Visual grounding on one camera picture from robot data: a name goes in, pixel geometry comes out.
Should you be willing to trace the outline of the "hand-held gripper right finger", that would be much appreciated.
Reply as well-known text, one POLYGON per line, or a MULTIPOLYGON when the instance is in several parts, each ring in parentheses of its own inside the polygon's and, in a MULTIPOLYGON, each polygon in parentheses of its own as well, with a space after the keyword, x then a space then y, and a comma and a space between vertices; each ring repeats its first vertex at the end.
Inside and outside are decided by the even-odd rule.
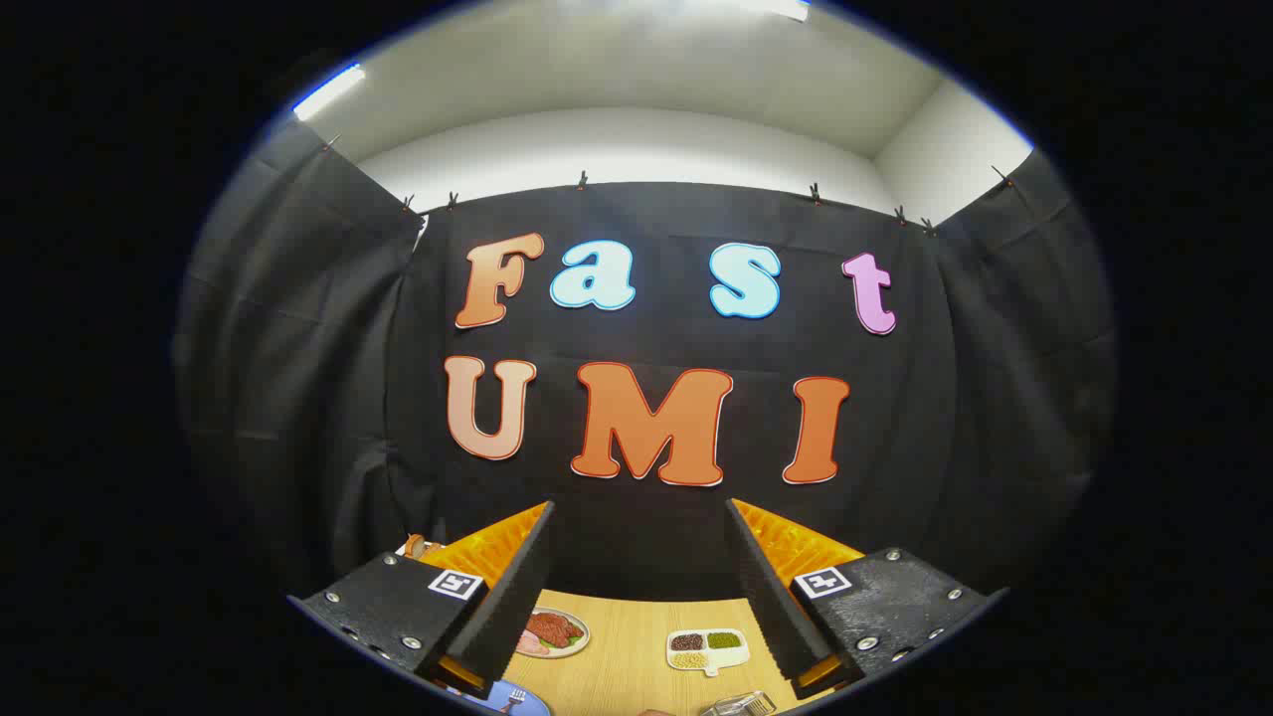
POLYGON ((745 499, 726 499, 740 589, 799 699, 859 689, 999 606, 900 547, 862 553, 745 499))

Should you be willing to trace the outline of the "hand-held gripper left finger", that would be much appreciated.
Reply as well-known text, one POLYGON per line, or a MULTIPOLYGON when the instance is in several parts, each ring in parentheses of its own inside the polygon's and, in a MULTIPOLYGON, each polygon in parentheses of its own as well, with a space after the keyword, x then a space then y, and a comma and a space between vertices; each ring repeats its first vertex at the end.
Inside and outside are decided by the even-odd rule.
POLYGON ((409 680, 485 697, 512 661, 551 571, 550 499, 446 547, 414 536, 288 603, 409 680))

